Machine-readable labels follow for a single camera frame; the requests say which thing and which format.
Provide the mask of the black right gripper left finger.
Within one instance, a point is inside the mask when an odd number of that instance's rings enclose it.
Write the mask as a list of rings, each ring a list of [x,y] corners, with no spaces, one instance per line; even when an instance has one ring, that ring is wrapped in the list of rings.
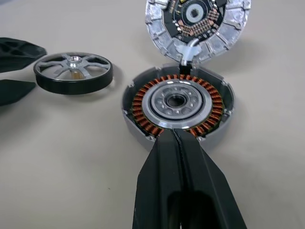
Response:
[[[132,229],[188,229],[183,141],[188,132],[163,131],[142,166],[136,186]]]

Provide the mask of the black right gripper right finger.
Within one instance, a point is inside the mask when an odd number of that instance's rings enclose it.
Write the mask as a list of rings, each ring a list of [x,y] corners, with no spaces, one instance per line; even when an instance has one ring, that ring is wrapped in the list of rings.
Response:
[[[183,175],[180,229],[247,229],[221,169],[188,132],[174,130]]]

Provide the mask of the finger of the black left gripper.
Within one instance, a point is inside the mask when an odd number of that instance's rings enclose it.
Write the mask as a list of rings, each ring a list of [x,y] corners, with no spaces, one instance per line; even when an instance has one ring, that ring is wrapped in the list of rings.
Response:
[[[36,86],[34,82],[18,80],[0,80],[0,106],[18,102],[28,95]]]
[[[24,69],[45,55],[46,49],[33,43],[0,37],[0,72]]]

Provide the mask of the grey motor housing copper windings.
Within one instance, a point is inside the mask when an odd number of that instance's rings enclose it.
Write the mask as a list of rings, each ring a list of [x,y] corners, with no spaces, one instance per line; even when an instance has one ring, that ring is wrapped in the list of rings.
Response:
[[[146,150],[162,131],[181,129],[210,151],[227,132],[234,100],[234,91],[222,76],[203,67],[168,64],[131,81],[122,96],[122,113]]]

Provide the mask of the black rimmed spoked rotor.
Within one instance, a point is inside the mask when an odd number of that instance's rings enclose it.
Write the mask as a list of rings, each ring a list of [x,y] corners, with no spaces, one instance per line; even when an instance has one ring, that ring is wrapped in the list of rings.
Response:
[[[87,52],[62,52],[38,60],[33,71],[42,89],[63,95],[89,94],[113,80],[111,61]]]

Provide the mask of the round silver motor lid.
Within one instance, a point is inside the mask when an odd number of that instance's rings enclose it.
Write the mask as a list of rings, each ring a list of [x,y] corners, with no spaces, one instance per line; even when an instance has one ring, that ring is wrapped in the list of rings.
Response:
[[[162,55],[186,66],[231,49],[250,9],[251,0],[146,0],[145,24]]]

